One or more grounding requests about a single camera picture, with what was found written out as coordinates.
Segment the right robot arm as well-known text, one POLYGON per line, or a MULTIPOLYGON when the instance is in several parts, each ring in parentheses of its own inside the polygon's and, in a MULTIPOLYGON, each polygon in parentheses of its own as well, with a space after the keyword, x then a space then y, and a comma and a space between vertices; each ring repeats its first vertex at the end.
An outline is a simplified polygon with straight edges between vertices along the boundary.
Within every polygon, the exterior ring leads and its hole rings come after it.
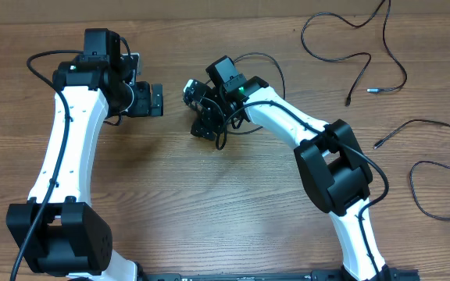
POLYGON ((362 152, 351 127, 306 115, 265 80, 239 73, 224 56, 207 67, 211 85, 189 80, 184 103, 198 112, 191 132, 215 141, 221 150, 227 128, 242 121, 261 126, 292 149, 309 200, 327 213, 341 245, 345 280, 386 280, 390 269, 380 254, 370 223, 369 185, 377 170, 362 152))

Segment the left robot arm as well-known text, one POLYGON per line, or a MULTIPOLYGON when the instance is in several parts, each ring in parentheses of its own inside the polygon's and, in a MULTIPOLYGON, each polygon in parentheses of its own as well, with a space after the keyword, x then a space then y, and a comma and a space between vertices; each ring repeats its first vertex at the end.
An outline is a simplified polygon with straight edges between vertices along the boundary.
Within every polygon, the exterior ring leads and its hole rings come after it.
POLYGON ((137 81, 139 62, 118 33, 91 28, 83 48, 47 79, 55 113, 45 158, 27 200, 6 214, 19 248, 11 277, 26 263, 32 272, 73 280, 145 279, 137 262, 114 250, 112 230, 91 206, 102 126, 163 114, 163 88, 137 81))

